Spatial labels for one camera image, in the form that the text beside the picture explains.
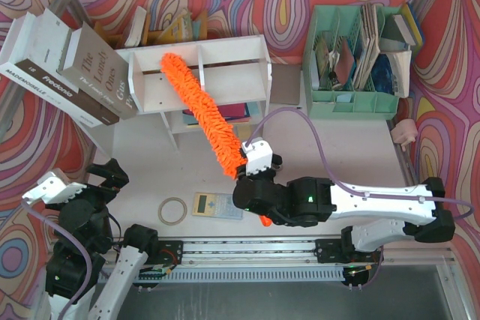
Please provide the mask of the clear tape roll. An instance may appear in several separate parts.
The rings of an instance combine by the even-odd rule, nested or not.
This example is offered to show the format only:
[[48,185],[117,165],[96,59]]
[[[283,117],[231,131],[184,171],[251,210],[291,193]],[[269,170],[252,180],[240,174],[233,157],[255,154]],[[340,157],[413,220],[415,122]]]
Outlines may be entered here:
[[184,200],[177,197],[167,198],[158,207],[158,219],[166,226],[176,226],[187,216],[187,209]]

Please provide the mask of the orange microfiber duster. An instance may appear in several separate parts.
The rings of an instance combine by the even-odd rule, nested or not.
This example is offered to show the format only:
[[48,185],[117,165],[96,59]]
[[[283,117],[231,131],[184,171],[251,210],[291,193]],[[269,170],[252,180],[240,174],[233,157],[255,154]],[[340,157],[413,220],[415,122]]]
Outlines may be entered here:
[[184,59],[168,52],[160,60],[160,69],[180,100],[199,122],[223,173],[237,178],[237,168],[247,163],[241,155],[241,141],[233,126],[221,115],[214,99],[204,90]]

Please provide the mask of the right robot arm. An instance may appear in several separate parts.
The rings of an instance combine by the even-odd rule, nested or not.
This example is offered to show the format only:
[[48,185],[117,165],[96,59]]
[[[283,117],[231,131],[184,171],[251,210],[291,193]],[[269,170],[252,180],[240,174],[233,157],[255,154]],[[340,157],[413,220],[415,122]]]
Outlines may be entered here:
[[453,215],[441,201],[431,201],[430,194],[426,184],[368,189],[303,177],[282,185],[259,173],[237,180],[232,201],[277,226],[308,228],[347,217],[370,218],[371,223],[344,228],[340,248],[371,253],[407,238],[427,244],[450,241],[455,233]]

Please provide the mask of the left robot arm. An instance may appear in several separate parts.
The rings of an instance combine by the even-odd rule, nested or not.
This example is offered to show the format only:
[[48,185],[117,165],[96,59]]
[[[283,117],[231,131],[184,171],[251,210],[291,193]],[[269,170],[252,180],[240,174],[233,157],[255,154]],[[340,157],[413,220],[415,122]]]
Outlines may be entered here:
[[46,264],[53,319],[117,319],[140,268],[159,249],[154,229],[134,224],[115,241],[107,205],[129,177],[115,159],[91,164],[99,185],[70,182],[60,169],[39,181],[40,198],[58,211],[58,241]]

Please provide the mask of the white wooden bookshelf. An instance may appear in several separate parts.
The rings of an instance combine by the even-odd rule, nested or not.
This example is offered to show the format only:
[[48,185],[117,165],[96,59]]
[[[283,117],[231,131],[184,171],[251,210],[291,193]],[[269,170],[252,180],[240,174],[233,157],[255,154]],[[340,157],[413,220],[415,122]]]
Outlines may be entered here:
[[183,122],[187,107],[161,72],[160,61],[167,53],[183,58],[218,106],[247,104],[249,119],[234,121],[234,126],[258,124],[269,110],[272,63],[262,35],[143,46],[118,53],[128,62],[130,93],[139,113],[159,114],[174,147],[180,133],[199,128]]

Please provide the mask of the white side shelf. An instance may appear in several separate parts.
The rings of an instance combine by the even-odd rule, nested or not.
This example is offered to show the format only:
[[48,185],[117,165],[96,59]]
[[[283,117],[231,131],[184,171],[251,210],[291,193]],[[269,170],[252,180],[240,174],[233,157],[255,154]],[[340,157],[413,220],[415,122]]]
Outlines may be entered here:
[[89,127],[78,120],[75,120],[74,122],[82,132],[87,135],[99,151],[108,157],[113,155],[116,131],[125,124],[125,121],[120,121],[113,125],[101,124],[96,127]]

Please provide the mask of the black silver stapler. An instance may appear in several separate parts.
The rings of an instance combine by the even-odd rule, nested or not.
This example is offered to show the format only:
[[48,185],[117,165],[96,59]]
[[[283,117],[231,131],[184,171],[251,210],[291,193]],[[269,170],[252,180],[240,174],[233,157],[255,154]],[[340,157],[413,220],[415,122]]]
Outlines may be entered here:
[[271,167],[279,171],[282,168],[282,165],[283,165],[282,156],[278,154],[273,154],[271,159]]

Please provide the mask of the yellow sticky notes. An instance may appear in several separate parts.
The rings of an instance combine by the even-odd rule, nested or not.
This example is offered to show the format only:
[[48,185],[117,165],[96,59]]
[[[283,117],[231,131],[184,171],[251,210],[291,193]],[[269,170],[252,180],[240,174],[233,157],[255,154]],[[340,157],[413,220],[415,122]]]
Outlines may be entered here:
[[237,126],[235,128],[237,137],[241,140],[241,142],[246,142],[252,133],[252,128],[249,125],[242,125]]

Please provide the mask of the beige blue calculator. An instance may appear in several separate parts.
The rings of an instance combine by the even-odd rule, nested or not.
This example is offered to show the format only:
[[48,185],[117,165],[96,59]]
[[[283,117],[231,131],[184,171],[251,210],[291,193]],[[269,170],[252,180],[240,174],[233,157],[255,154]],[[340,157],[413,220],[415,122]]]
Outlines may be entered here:
[[192,214],[225,220],[242,220],[243,210],[233,204],[227,193],[195,193]]

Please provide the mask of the stack of coloured paper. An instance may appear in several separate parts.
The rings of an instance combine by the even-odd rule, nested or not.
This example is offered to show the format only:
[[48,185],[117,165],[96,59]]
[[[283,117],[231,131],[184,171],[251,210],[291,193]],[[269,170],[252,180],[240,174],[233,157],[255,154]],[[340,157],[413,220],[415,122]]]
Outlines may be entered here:
[[[228,123],[249,122],[252,116],[257,116],[260,113],[257,102],[221,105],[217,108]],[[192,111],[184,110],[181,113],[185,125],[190,127],[199,125]]]

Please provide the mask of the grey book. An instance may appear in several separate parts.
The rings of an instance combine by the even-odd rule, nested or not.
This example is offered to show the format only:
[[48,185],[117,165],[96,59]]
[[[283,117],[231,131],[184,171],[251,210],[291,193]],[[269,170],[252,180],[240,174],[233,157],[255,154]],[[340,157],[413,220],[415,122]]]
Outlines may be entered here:
[[59,73],[120,119],[137,115],[128,63],[87,23],[73,31]]

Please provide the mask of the pink pig figurine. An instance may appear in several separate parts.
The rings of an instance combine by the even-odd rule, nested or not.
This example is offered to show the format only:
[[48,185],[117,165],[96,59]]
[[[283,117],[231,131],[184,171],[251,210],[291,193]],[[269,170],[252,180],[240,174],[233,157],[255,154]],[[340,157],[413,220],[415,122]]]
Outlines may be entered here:
[[416,123],[410,118],[399,121],[391,130],[393,143],[398,144],[402,151],[406,151],[407,146],[416,141],[417,135]]

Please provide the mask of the brown book Fredonia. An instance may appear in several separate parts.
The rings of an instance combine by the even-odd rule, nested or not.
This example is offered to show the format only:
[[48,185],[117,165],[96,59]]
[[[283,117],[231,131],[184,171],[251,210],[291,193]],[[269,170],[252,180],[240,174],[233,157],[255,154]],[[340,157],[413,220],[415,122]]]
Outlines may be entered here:
[[99,116],[101,124],[115,124],[119,121],[117,115],[59,73],[65,61],[71,33],[71,28],[51,10],[46,9],[41,15],[36,16],[33,29],[34,45],[30,50],[32,61],[44,69],[46,72],[44,79],[51,76],[66,85],[67,89],[73,92],[71,100],[90,114]]

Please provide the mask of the mint green desk organizer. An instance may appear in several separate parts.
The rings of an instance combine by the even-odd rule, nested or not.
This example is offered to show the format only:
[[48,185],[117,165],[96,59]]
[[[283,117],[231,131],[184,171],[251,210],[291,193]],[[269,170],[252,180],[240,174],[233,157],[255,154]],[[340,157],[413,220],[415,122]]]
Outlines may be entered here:
[[397,9],[375,4],[317,5],[305,43],[302,70],[307,114],[314,119],[390,120],[398,96],[375,88],[380,35]]

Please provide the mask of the books behind shelf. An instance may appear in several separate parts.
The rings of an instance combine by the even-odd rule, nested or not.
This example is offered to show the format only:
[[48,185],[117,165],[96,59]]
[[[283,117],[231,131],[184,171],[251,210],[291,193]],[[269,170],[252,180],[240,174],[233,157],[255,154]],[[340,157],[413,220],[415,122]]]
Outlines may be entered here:
[[170,17],[162,29],[154,30],[152,14],[138,7],[130,24],[121,34],[108,34],[99,22],[94,24],[94,31],[113,49],[126,49],[206,40],[207,22],[207,10],[202,10],[193,18],[192,13],[183,8],[177,16]]

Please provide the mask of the white book Mademoiselle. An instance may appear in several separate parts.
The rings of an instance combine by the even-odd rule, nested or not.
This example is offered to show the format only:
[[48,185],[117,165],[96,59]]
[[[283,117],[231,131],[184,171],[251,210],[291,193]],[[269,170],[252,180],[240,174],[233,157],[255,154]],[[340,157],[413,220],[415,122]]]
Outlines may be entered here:
[[70,117],[89,127],[101,124],[101,118],[76,105],[71,98],[74,93],[32,61],[30,50],[34,45],[34,23],[36,16],[27,13],[15,19],[1,48],[1,75],[20,85],[42,100],[52,104]]

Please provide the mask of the aluminium mounting rail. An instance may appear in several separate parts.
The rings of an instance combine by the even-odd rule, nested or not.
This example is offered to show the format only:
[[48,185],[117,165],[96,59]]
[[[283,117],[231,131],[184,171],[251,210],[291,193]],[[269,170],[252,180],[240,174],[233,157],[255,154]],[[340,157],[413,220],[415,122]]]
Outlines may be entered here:
[[[160,238],[183,246],[170,250],[181,258],[183,267],[233,268],[244,266],[311,266],[316,265],[317,246],[314,236],[229,237],[229,238]],[[419,244],[400,241],[384,246],[385,265],[450,265],[456,262],[449,244]]]

